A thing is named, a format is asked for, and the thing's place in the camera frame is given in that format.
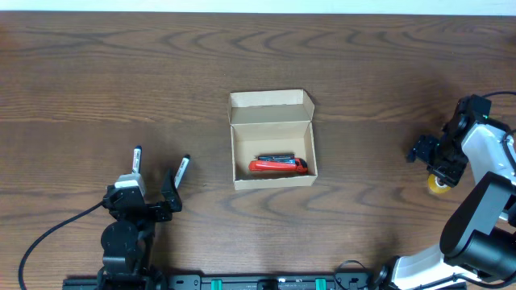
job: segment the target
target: wooden table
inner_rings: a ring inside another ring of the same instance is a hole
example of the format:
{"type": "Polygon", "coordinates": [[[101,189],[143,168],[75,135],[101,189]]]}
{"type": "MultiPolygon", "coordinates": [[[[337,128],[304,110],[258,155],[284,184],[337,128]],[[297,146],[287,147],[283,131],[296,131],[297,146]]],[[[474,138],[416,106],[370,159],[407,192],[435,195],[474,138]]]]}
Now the wooden table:
{"type": "MultiPolygon", "coordinates": [[[[404,155],[439,133],[458,98],[516,89],[516,19],[367,15],[0,13],[0,288],[25,250],[100,201],[144,148],[151,196],[192,155],[183,212],[160,226],[153,262],[214,273],[377,267],[439,241],[472,189],[470,170],[434,196],[404,155]],[[229,92],[313,98],[313,187],[235,192],[229,92]]],[[[516,126],[516,98],[492,116],[516,126]]],[[[45,239],[29,289],[94,275],[97,209],[45,239]]]]}

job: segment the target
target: open box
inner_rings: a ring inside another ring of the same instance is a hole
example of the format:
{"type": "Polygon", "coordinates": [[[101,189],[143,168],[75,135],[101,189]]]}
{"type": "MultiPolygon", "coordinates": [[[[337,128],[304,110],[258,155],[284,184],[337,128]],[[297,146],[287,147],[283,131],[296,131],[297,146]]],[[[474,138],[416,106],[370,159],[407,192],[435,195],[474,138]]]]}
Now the open box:
{"type": "Polygon", "coordinates": [[[312,117],[314,103],[303,89],[232,93],[229,100],[233,183],[236,190],[310,186],[317,178],[312,117]],[[259,155],[295,154],[306,174],[251,172],[259,155]]]}

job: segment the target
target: white wall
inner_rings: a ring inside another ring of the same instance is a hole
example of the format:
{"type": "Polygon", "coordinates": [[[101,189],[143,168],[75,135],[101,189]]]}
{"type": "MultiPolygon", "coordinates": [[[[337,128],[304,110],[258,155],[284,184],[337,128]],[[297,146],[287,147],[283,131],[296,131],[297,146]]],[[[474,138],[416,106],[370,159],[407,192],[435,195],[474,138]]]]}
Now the white wall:
{"type": "Polygon", "coordinates": [[[0,10],[516,15],[516,0],[0,0],[0,10]]]}

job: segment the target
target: green clip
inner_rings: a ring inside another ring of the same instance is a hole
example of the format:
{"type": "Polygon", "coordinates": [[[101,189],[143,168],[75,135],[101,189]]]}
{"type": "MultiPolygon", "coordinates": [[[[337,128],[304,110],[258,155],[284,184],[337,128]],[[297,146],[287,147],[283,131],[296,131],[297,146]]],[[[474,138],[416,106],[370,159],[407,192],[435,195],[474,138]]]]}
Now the green clip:
{"type": "Polygon", "coordinates": [[[211,280],[211,290],[223,290],[223,281],[211,280]]]}
{"type": "Polygon", "coordinates": [[[326,279],[316,279],[315,290],[326,290],[326,279]]]}

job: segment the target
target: marker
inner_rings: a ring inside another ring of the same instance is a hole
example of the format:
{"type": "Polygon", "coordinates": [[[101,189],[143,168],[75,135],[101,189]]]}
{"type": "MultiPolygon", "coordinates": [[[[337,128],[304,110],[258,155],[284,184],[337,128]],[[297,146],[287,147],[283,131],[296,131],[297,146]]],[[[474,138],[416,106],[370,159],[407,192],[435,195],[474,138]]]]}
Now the marker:
{"type": "Polygon", "coordinates": [[[186,167],[188,166],[189,162],[190,155],[185,155],[185,157],[183,157],[183,160],[181,161],[181,165],[179,165],[179,168],[177,169],[176,177],[174,177],[174,185],[176,186],[176,189],[179,187],[179,184],[181,183],[181,178],[183,178],[183,174],[185,174],[186,167]]]}
{"type": "Polygon", "coordinates": [[[132,173],[139,173],[139,166],[142,163],[142,147],[136,146],[135,154],[132,156],[132,173]]]}

